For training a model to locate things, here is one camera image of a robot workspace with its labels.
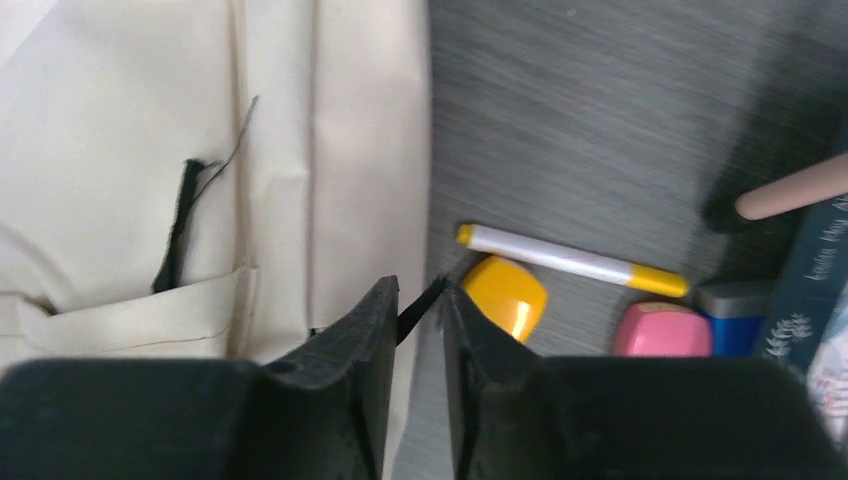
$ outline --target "yellow sharpener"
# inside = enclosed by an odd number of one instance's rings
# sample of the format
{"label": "yellow sharpener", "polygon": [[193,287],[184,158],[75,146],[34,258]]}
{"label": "yellow sharpener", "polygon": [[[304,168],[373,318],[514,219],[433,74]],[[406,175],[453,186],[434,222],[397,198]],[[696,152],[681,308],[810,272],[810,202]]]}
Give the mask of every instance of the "yellow sharpener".
{"label": "yellow sharpener", "polygon": [[462,287],[495,325],[521,343],[536,328],[548,292],[526,268],[498,256],[490,256],[474,267]]}

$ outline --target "blue object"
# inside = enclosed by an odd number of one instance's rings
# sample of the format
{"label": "blue object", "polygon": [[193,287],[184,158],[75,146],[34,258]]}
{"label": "blue object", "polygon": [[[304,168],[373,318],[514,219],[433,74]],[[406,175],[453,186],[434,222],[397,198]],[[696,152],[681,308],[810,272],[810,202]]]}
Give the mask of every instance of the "blue object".
{"label": "blue object", "polygon": [[713,355],[745,357],[751,353],[773,288],[774,282],[737,282],[698,289],[697,311],[712,327]]}

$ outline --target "white fabric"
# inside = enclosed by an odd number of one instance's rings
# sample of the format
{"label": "white fabric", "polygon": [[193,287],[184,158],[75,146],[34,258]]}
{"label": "white fabric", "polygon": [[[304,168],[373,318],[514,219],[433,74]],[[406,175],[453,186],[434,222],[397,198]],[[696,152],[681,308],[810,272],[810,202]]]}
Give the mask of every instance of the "white fabric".
{"label": "white fabric", "polygon": [[[399,276],[406,306],[424,274],[425,12],[424,0],[0,0],[0,366],[266,362],[382,275]],[[184,160],[225,159],[257,94],[235,168],[194,207],[186,286],[150,296]],[[416,343],[396,354],[385,478]]]}

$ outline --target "gray cap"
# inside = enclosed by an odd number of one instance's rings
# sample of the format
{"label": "gray cap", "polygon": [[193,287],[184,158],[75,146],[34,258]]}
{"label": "gray cap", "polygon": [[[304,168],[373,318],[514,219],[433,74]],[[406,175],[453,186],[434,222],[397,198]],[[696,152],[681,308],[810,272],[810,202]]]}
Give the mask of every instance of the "gray cap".
{"label": "gray cap", "polygon": [[698,308],[715,318],[760,317],[766,314],[774,281],[717,283],[698,288]]}

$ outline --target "marker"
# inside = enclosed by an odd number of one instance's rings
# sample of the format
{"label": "marker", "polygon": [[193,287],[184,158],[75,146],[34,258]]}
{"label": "marker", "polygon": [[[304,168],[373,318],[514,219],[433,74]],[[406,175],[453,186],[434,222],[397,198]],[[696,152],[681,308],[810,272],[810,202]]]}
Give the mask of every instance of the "marker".
{"label": "marker", "polygon": [[461,225],[456,240],[471,250],[493,253],[669,297],[682,297],[689,290],[686,279],[677,273],[616,260],[481,225]]}

